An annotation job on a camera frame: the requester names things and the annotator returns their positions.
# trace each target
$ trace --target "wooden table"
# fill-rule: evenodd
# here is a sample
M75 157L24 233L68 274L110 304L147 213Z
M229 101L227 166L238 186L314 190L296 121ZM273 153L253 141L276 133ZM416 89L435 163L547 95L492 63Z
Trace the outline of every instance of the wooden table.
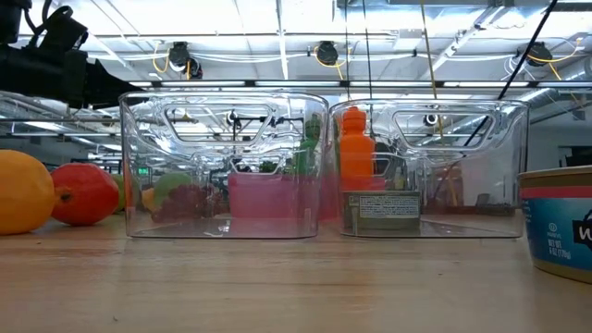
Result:
M523 240L0 239L0 332L592 332L592 286Z

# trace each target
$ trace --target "blue label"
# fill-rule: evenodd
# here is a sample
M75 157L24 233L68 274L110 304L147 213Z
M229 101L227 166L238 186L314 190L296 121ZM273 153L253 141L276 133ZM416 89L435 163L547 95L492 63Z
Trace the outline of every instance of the blue label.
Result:
M592 271L592 198L524 200L530 253Z

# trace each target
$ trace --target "clear plastic bin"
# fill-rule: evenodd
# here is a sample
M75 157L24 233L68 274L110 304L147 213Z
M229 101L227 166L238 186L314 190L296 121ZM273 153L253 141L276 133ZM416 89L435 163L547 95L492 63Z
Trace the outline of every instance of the clear plastic bin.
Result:
M359 100L331 108L342 233L520 237L528 106Z
M316 235L328 105L307 94L121 97L133 237Z

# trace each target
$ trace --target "orange bottle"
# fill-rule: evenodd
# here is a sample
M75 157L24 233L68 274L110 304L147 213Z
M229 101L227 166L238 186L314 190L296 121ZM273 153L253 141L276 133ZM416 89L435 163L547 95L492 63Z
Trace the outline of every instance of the orange bottle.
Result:
M374 176L375 142L364 135L366 113L356 106L343 113L339 141L341 185L345 191L364 191Z

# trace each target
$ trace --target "food can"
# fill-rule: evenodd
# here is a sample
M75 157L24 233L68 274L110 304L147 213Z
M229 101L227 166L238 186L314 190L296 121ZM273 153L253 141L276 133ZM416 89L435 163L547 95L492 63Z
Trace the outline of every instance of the food can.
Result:
M592 283L592 166L525 172L519 180L534 265Z

